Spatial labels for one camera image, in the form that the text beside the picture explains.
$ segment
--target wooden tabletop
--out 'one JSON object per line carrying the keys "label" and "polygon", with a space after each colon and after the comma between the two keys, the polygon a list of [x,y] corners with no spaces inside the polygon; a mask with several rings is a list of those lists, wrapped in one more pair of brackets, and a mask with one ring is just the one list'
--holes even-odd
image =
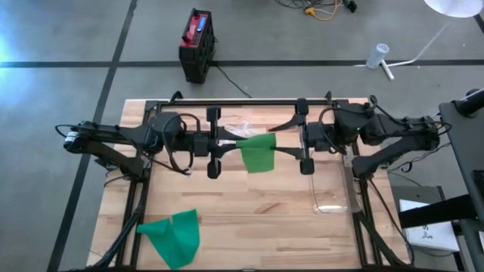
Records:
{"label": "wooden tabletop", "polygon": [[[350,101],[363,103],[366,99]],[[127,100],[120,125],[140,125],[144,104],[145,100]],[[316,121],[323,108],[310,106],[308,121]],[[163,108],[192,113],[202,120],[202,129],[209,129],[204,121],[205,109],[193,106]],[[219,124],[235,127],[248,122],[252,132],[265,133],[269,128],[288,121],[293,113],[293,106],[222,107]],[[192,120],[184,120],[189,129],[194,128]],[[324,116],[325,123],[333,120],[331,112]],[[278,132],[276,138],[279,147],[299,146],[296,129]],[[134,149],[129,146],[115,145],[114,148],[127,156],[135,155]],[[378,150],[361,142],[359,149],[361,155],[370,155]],[[190,177],[154,165],[144,222],[159,221],[177,212],[197,209],[200,247],[194,261],[183,269],[358,268],[360,261],[351,213],[316,212],[315,198],[319,206],[347,206],[341,156],[313,153],[312,157],[315,160],[313,179],[299,173],[299,163],[292,156],[278,152],[275,153],[273,171],[248,174],[240,151],[233,150],[222,158],[222,173],[216,180],[206,176],[207,158],[195,158]],[[180,166],[186,165],[186,154],[177,153],[175,158]],[[168,162],[164,151],[156,159]],[[111,173],[108,179],[118,175],[119,172]],[[398,220],[386,172],[378,170],[373,181],[393,217]],[[123,180],[114,181],[105,188],[88,264],[94,264],[119,234],[128,188],[129,182]],[[407,261],[403,239],[392,226],[374,191],[368,188],[368,193],[377,231],[397,256]],[[365,230],[364,234],[366,251],[371,260]],[[131,254],[132,237],[127,242],[126,263]],[[138,269],[168,269],[145,236],[141,239]]]}

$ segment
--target white lamp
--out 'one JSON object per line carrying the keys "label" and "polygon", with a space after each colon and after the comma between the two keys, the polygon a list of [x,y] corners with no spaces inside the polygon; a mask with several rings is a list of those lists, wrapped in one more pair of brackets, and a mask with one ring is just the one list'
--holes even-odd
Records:
{"label": "white lamp", "polygon": [[450,17],[468,18],[479,14],[482,0],[425,0],[434,11]]}

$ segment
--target black wire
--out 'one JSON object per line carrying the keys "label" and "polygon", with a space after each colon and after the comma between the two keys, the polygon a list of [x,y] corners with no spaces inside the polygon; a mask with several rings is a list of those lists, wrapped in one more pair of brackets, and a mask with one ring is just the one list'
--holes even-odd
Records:
{"label": "black wire", "polygon": [[289,1],[286,1],[285,3],[281,0],[274,0],[274,1],[285,8],[301,9],[308,6],[307,2],[305,3],[305,1],[303,0],[289,0]]}
{"label": "black wire", "polygon": [[405,171],[404,171],[404,170],[402,169],[402,171],[403,171],[403,172],[409,172],[409,171],[411,170],[411,168],[412,168],[412,166],[413,166],[413,164],[414,164],[415,162],[419,162],[419,161],[421,161],[421,160],[424,160],[424,159],[425,159],[425,158],[427,158],[428,156],[430,156],[430,155],[432,155],[432,154],[434,154],[434,153],[438,152],[439,150],[441,150],[441,149],[442,149],[442,148],[444,148],[444,147],[448,147],[449,145],[451,145],[451,143],[443,144],[443,145],[441,145],[440,147],[437,147],[435,150],[432,150],[432,151],[429,151],[429,152],[425,152],[425,153],[424,153],[422,156],[419,156],[419,157],[413,158],[413,159],[411,159],[411,160],[409,160],[409,161],[407,161],[407,162],[403,162],[403,163],[402,163],[401,165],[399,165],[399,166],[396,166],[396,167],[394,167],[394,168],[390,168],[390,169],[388,169],[388,172],[389,172],[389,173],[394,172],[394,171],[396,171],[396,170],[400,169],[401,167],[403,167],[403,166],[405,166],[405,165],[408,165],[408,170],[405,170]]}
{"label": "black wire", "polygon": [[107,178],[107,176],[108,176],[110,173],[112,173],[112,172],[116,171],[117,169],[119,169],[119,166],[117,166],[116,168],[113,168],[113,169],[111,169],[111,170],[107,170],[107,172],[106,172],[106,174],[104,174],[104,176]]}
{"label": "black wire", "polygon": [[390,212],[390,209],[388,208],[388,206],[386,205],[386,202],[385,202],[385,199],[383,198],[383,196],[381,195],[380,191],[378,190],[377,186],[375,186],[375,183],[373,183],[373,180],[371,179],[368,179],[368,181],[370,182],[370,184],[372,185],[373,189],[375,190],[375,193],[377,193],[377,196],[378,198],[380,199],[380,201],[382,202],[383,204],[383,207],[385,208],[386,210],[386,213],[388,214],[388,216],[390,217],[390,220],[393,224],[393,226],[395,227],[395,229],[400,233],[400,236],[403,238],[403,240],[405,241],[405,243],[407,244],[407,247],[408,249],[410,249],[410,265],[414,265],[415,263],[415,252],[414,252],[414,248],[413,246],[409,243],[409,241],[407,240],[407,237],[405,237],[405,235],[403,235],[403,232],[402,230],[400,230],[399,226],[397,225],[395,219],[393,218],[393,215],[392,213]]}
{"label": "black wire", "polygon": [[57,131],[57,133],[62,136],[62,137],[67,137],[64,133],[61,132],[61,130],[59,130],[59,128],[63,128],[63,127],[67,127],[67,128],[73,128],[73,127],[76,127],[77,125],[67,125],[67,124],[60,124],[60,125],[56,125],[55,126],[55,131]]}
{"label": "black wire", "polygon": [[327,6],[334,5],[334,2],[323,4],[322,0],[313,0],[313,1],[310,1],[310,4],[305,0],[287,0],[287,1],[274,0],[274,1],[285,8],[292,8],[292,9],[306,9],[310,7],[327,7]]}
{"label": "black wire", "polygon": [[183,124],[183,131],[187,131],[187,123],[185,121],[181,121],[181,123]]}
{"label": "black wire", "polygon": [[122,176],[119,176],[119,177],[111,178],[109,181],[104,182],[104,186],[106,187],[106,185],[110,184],[111,182],[117,181],[117,180],[120,180],[120,179],[126,178],[126,177],[127,177],[126,175],[122,175]]}
{"label": "black wire", "polygon": [[190,114],[190,113],[180,113],[177,116],[173,116],[172,118],[168,119],[168,121],[166,121],[165,125],[163,125],[163,128],[161,128],[161,138],[162,138],[163,143],[165,144],[165,149],[166,149],[166,152],[168,153],[169,161],[170,161],[171,165],[173,166],[173,168],[178,173],[189,174],[190,168],[193,165],[193,157],[194,157],[193,151],[189,151],[189,153],[190,153],[190,162],[188,163],[188,167],[186,169],[184,169],[184,170],[181,170],[180,167],[178,166],[178,164],[176,163],[175,158],[173,157],[172,151],[169,149],[169,143],[166,141],[166,136],[165,136],[165,132],[166,132],[166,128],[168,127],[168,124],[171,121],[173,121],[175,118],[180,118],[182,116],[188,116],[188,117],[191,117],[191,118],[195,119],[195,122],[197,123],[197,131],[200,131],[201,130],[200,120],[195,115]]}
{"label": "black wire", "polygon": [[150,155],[146,154],[140,147],[138,147],[138,145],[135,143],[135,141],[133,139],[131,139],[130,137],[126,136],[121,131],[118,131],[118,133],[121,136],[123,136],[126,140],[128,140],[131,143],[131,145],[136,149],[136,151],[138,151],[141,155],[143,155],[144,157],[146,157],[147,159],[149,159],[151,162],[155,162],[156,164],[161,165],[161,166],[167,168],[168,170],[171,170],[171,171],[174,171],[174,172],[179,172],[176,169],[174,169],[173,167],[171,167],[171,166],[169,166],[169,165],[167,165],[167,164],[165,164],[163,162],[157,161],[154,158],[152,158]]}
{"label": "black wire", "polygon": [[337,152],[339,152],[339,153],[341,153],[343,155],[346,155],[346,150],[344,150],[343,148],[338,147],[336,144],[334,144],[333,141],[327,136],[326,131],[324,131],[323,116],[324,116],[325,113],[327,113],[330,110],[335,110],[335,108],[328,107],[328,108],[322,110],[321,113],[319,113],[318,121],[319,121],[319,124],[321,125],[321,133],[323,134],[324,139],[326,139],[326,141],[329,143],[329,145],[335,151],[337,151]]}
{"label": "black wire", "polygon": [[445,134],[445,133],[447,133],[449,131],[451,131],[451,129],[452,129],[452,125],[451,124],[449,124],[447,122],[440,122],[440,123],[442,123],[442,127],[445,127],[446,125],[447,125],[447,127],[445,127],[445,130],[444,131],[442,131],[442,132],[439,133],[439,136],[442,135],[442,134]]}
{"label": "black wire", "polygon": [[397,176],[399,176],[399,177],[401,177],[401,178],[406,179],[407,181],[410,181],[411,183],[413,183],[413,184],[415,184],[415,185],[417,185],[417,186],[419,186],[419,187],[423,187],[423,185],[422,185],[422,184],[419,184],[418,182],[414,181],[413,179],[411,179],[411,178],[409,178],[409,177],[405,177],[404,175],[400,175],[399,173],[395,173],[395,172],[388,172],[388,174],[397,175]]}
{"label": "black wire", "polygon": [[378,105],[378,99],[377,99],[376,96],[370,95],[370,102],[374,105],[374,107],[376,107],[381,113],[386,115],[386,117],[388,117],[390,120],[392,120],[395,123],[400,124],[400,125],[407,125],[407,123],[397,120],[395,117],[393,117],[391,114],[389,114],[384,108],[382,108],[380,105]]}
{"label": "black wire", "polygon": [[222,74],[225,76],[225,78],[230,82],[232,83],[235,87],[237,87],[237,89],[239,89],[239,91],[241,91],[243,94],[245,94],[245,96],[247,96],[248,98],[253,98],[250,94],[246,93],[241,87],[239,87],[239,85],[237,85],[237,83],[233,82],[232,79],[230,79],[227,75],[227,73],[222,70],[222,68],[220,68],[219,66],[215,65],[215,67],[217,67],[217,69],[220,70],[220,72],[222,72]]}

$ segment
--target black floor stripe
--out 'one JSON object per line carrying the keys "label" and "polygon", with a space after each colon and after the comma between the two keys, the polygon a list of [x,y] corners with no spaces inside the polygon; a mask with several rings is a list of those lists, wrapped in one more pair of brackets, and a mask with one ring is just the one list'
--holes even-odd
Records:
{"label": "black floor stripe", "polygon": [[110,61],[7,61],[0,68],[106,68]]}
{"label": "black floor stripe", "polygon": [[[398,63],[406,60],[387,60]],[[220,67],[277,67],[277,66],[354,66],[365,60],[216,60],[212,66]],[[469,60],[417,60],[412,66],[475,66],[484,65],[484,59]],[[58,62],[4,62],[0,68],[173,68],[180,67],[177,60],[167,61],[58,61]]]}
{"label": "black floor stripe", "polygon": [[474,20],[477,22],[477,25],[481,29],[482,34],[484,34],[484,20],[482,20],[482,17],[477,14],[476,16],[474,16]]}
{"label": "black floor stripe", "polygon": [[[386,63],[399,63],[406,60],[387,60]],[[261,66],[354,66],[365,64],[365,60],[216,60],[212,66],[220,67],[261,67]],[[473,66],[484,65],[482,60],[417,60],[412,66]],[[180,67],[178,61],[120,61],[122,68],[164,68]]]}
{"label": "black floor stripe", "polygon": [[112,65],[107,72],[107,77],[104,81],[101,95],[99,96],[98,105],[96,106],[94,118],[92,119],[93,122],[101,122],[104,108],[106,107],[107,97],[109,96],[111,85],[113,84],[114,74],[116,73],[116,68],[118,67],[119,60],[121,59],[121,53],[123,52],[124,44],[126,43],[126,39],[128,38],[129,27],[131,26],[131,22],[135,15],[135,9],[137,5],[138,0],[131,0],[128,14],[126,15],[126,18],[124,20],[123,29],[121,30],[121,34],[119,35],[119,40],[116,45],[116,50],[114,51],[113,61],[111,63]]}
{"label": "black floor stripe", "polygon": [[[93,122],[100,122],[103,116],[104,108],[106,107],[107,97],[109,95],[111,85],[113,84],[114,75],[116,74],[117,64],[119,63],[119,59],[121,58],[121,53],[123,52],[123,47],[126,43],[129,27],[131,26],[132,18],[134,16],[137,5],[138,0],[131,0],[128,13],[126,14],[123,23],[123,28],[116,44],[116,49],[114,50],[113,59],[109,63],[110,68],[107,72],[106,80],[104,81],[103,88],[99,96],[98,105],[96,106],[95,114],[93,117]],[[87,172],[90,159],[90,155],[82,155],[81,162],[79,163],[76,177],[74,179],[73,188],[70,192],[69,200],[67,201],[66,210],[64,212],[64,216],[62,217],[62,222],[60,223],[60,229],[57,233],[57,239],[55,240],[51,259],[48,263],[47,272],[58,271],[59,265],[61,264],[62,255],[64,253],[67,238],[69,237],[70,228],[73,223],[74,214],[76,213],[77,203],[79,201],[79,196],[82,191],[82,185],[84,184],[85,174]]]}

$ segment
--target yellow cable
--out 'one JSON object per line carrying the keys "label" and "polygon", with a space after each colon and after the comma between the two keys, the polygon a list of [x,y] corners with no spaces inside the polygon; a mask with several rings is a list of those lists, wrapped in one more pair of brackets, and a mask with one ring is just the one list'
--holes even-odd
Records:
{"label": "yellow cable", "polygon": [[316,18],[318,20],[329,21],[329,20],[333,19],[334,15],[336,15],[336,11],[338,10],[338,7],[339,7],[338,0],[334,0],[333,13],[328,18],[320,18],[320,17],[318,17],[318,15],[316,15],[316,10],[313,7],[310,7],[310,8],[305,9],[304,10],[304,13],[305,14],[308,14],[308,15],[311,15],[311,16],[313,16],[314,18]]}

